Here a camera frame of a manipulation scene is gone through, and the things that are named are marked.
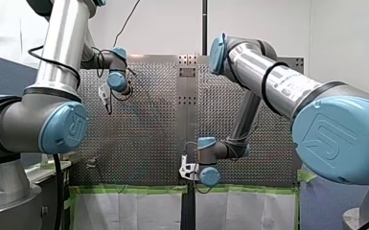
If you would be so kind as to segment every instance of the metal bracket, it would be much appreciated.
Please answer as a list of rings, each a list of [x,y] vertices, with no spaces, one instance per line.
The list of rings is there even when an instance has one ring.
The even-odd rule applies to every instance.
[[[187,180],[199,180],[199,165],[196,163],[187,164],[187,155],[181,156],[180,175]]]

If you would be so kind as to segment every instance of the metal frame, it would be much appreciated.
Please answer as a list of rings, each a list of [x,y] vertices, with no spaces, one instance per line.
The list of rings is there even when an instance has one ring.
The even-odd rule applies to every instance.
[[[75,163],[71,173],[71,184],[185,183],[178,179],[177,173],[185,144],[195,142],[199,134],[218,138],[229,135],[242,100],[242,90],[225,77],[208,79],[209,77],[201,76],[208,71],[208,59],[195,56],[129,57],[130,67],[138,74],[137,77],[128,76],[135,91],[127,102],[113,101],[114,115],[110,117],[97,98],[97,88],[105,81],[106,73],[98,80],[95,70],[82,71],[80,94],[89,110],[91,121],[86,140],[79,150],[81,160]],[[304,68],[302,58],[289,57],[280,60],[298,71]],[[209,87],[209,91],[206,92],[202,87]],[[220,98],[214,98],[216,93],[221,94]],[[154,103],[149,103],[147,97],[152,98]],[[218,102],[220,107],[211,107],[214,106],[213,102]],[[132,110],[134,106],[138,112],[136,114]],[[210,106],[208,109],[216,116],[210,117],[206,126],[202,124],[205,120],[200,120],[205,117],[205,106]],[[153,117],[152,111],[157,109],[160,110],[160,116]],[[272,114],[265,106],[262,111],[262,121],[275,123],[264,124],[263,132],[258,135],[273,138],[262,139],[255,135],[251,142],[252,152],[269,150],[274,146],[277,150],[287,149],[288,153],[281,155],[280,151],[274,151],[272,155],[258,155],[258,158],[252,154],[251,158],[235,163],[220,161],[218,168],[223,177],[221,183],[276,187],[296,185],[296,171],[301,162],[292,153],[289,122]],[[140,120],[144,120],[144,124],[137,127]],[[159,131],[165,131],[166,134],[162,135]],[[188,145],[186,152],[189,155],[188,162],[194,162],[194,145]],[[87,169],[87,163],[93,158],[97,160],[96,169]]]

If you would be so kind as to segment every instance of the pegboard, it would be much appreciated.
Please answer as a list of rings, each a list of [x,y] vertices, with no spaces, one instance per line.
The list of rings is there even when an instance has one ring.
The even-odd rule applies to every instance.
[[[303,68],[302,58],[281,61],[299,71]],[[207,57],[195,56],[129,57],[128,65],[136,73],[128,74],[134,92],[125,102],[113,100],[110,116],[98,97],[107,72],[99,79],[96,70],[81,71],[79,93],[90,121],[70,183],[178,184],[184,143],[198,136],[225,138],[242,100],[242,89],[224,76],[210,75],[207,63]],[[222,183],[296,182],[301,162],[292,152],[288,121],[263,106],[251,146],[250,157],[219,161]],[[96,167],[88,168],[92,159]]]

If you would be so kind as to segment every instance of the vertical pole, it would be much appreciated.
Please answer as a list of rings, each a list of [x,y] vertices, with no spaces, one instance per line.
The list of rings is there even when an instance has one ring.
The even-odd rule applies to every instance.
[[[208,0],[202,0],[202,55],[208,50]]]

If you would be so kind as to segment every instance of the white wall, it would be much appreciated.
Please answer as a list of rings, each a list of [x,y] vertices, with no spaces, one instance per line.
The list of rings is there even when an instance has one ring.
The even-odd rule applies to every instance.
[[[309,70],[309,0],[210,0],[209,44],[222,32],[270,43],[282,57],[305,58]]]
[[[0,0],[0,58],[36,67],[27,51],[44,43],[47,27],[26,0]]]
[[[108,1],[90,20],[96,46],[110,48],[136,1]],[[141,1],[118,40],[131,54],[200,54],[200,0]],[[310,1],[210,0],[208,41],[222,32],[259,38],[280,56],[309,56]]]
[[[369,92],[369,0],[312,0],[310,77]]]
[[[112,0],[89,22],[95,45],[112,48],[136,0]],[[129,54],[196,54],[201,50],[201,1],[143,0],[130,18],[118,46]]]
[[[112,47],[136,1],[111,0],[89,21],[96,46]],[[144,0],[119,37],[129,54],[201,53],[200,0]],[[26,0],[0,0],[0,57],[36,67],[27,50],[40,45],[47,22]],[[310,1],[210,0],[209,45],[222,32],[266,40],[280,56],[303,57],[308,66]]]

